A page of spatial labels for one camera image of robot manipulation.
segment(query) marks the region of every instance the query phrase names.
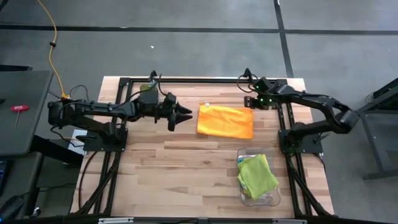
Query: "plastic bin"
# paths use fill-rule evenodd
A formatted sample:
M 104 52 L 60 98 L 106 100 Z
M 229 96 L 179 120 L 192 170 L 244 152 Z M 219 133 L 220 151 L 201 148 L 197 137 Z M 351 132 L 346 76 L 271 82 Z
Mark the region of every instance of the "plastic bin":
M 251 149 L 251 148 L 242 148 L 238 151 L 238 162 L 248 158 L 248 157 L 254 157 L 258 154 L 265 154 L 267 157 L 267 162 L 269 165 L 269 168 L 271 172 L 273 171 L 273 163 L 272 163 L 272 158 L 273 158 L 273 153 L 267 151 L 267 149 Z M 248 207 L 253 207 L 253 206 L 277 206 L 280 203 L 280 194 L 278 191 L 278 187 L 274 190 L 271 190 L 270 192 L 265 193 L 262 195 L 259 199 L 253 200 L 249 195 L 245 194 L 243 192 L 242 186 L 239 185 L 239 198 L 241 199 L 242 203 L 245 206 Z

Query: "wooden tabletop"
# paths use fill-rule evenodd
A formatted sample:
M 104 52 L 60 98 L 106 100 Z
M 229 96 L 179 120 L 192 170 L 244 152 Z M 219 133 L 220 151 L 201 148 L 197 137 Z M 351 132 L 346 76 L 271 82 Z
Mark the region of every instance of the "wooden tabletop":
M 99 102 L 114 102 L 120 77 L 104 77 Z M 304 90 L 301 78 L 287 79 L 296 90 Z M 133 92 L 139 89 L 135 83 Z M 294 216 L 285 159 L 279 149 L 276 110 L 254 110 L 254 137 L 250 140 L 197 134 L 200 103 L 243 107 L 249 95 L 236 84 L 163 83 L 164 92 L 172 92 L 179 103 L 193 111 L 193 118 L 180 123 L 174 132 L 167 130 L 167 120 L 154 124 L 153 118 L 128 123 L 129 137 L 122 153 L 114 195 L 112 216 L 129 217 L 224 217 L 290 218 Z M 292 104 L 296 121 L 311 123 L 310 108 Z M 95 116 L 101 122 L 110 118 Z M 239 200 L 237 151 L 243 147 L 264 148 L 270 152 L 274 175 L 279 181 L 281 202 L 276 207 L 246 207 Z M 89 156 L 85 156 L 81 171 Z M 98 185 L 104 153 L 95 155 L 83 181 L 84 203 Z M 333 213 L 322 163 L 304 154 L 307 185 L 324 208 Z M 71 212 L 78 208 L 76 189 Z M 104 194 L 102 209 L 107 193 Z M 303 209 L 301 190 L 298 190 Z

